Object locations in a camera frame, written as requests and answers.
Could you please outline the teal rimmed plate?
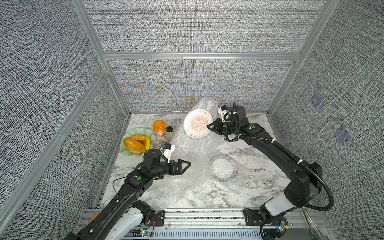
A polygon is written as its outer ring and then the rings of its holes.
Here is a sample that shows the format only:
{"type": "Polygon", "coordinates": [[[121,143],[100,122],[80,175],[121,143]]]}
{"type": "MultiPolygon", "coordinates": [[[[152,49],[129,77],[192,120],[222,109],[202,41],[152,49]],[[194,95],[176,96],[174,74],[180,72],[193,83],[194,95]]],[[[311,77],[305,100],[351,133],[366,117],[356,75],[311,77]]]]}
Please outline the teal rimmed plate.
{"type": "Polygon", "coordinates": [[[234,180],[239,173],[235,160],[226,155],[217,155],[210,159],[213,178],[221,183],[234,180]]]}

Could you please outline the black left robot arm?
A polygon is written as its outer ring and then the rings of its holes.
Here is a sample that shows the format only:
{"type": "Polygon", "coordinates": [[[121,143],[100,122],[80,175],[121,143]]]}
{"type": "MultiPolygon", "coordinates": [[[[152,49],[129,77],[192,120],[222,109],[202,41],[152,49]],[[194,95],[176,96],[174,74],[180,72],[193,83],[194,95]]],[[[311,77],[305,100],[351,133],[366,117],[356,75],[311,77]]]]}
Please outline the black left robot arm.
{"type": "Polygon", "coordinates": [[[190,166],[188,161],[168,160],[160,150],[150,149],[145,152],[143,162],[127,175],[124,184],[108,205],[77,234],[69,233],[65,239],[105,240],[130,207],[142,205],[137,201],[154,180],[163,179],[166,175],[182,175],[190,166]]]}

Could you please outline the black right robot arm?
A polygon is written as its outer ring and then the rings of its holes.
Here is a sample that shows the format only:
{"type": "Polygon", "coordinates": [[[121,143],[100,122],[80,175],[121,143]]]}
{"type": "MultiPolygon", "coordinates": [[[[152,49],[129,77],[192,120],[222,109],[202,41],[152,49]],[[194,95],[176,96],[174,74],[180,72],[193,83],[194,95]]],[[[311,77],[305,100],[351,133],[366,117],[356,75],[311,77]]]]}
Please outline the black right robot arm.
{"type": "Polygon", "coordinates": [[[323,168],[297,157],[261,125],[250,123],[242,106],[233,104],[218,109],[220,117],[207,125],[207,129],[221,135],[228,142],[242,140],[261,151],[276,164],[290,180],[281,194],[260,207],[260,216],[266,220],[284,215],[297,208],[329,211],[335,200],[323,180],[323,168]]]}

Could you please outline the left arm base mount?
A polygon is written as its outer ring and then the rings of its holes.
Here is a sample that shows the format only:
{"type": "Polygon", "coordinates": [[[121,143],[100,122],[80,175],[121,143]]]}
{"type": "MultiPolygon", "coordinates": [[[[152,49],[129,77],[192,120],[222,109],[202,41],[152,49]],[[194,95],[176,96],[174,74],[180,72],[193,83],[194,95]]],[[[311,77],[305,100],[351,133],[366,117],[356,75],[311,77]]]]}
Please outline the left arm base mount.
{"type": "Polygon", "coordinates": [[[155,211],[152,210],[152,207],[144,201],[137,201],[132,205],[133,209],[139,210],[143,215],[142,221],[140,222],[141,226],[149,227],[150,224],[152,227],[163,227],[165,222],[165,210],[155,211]]]}

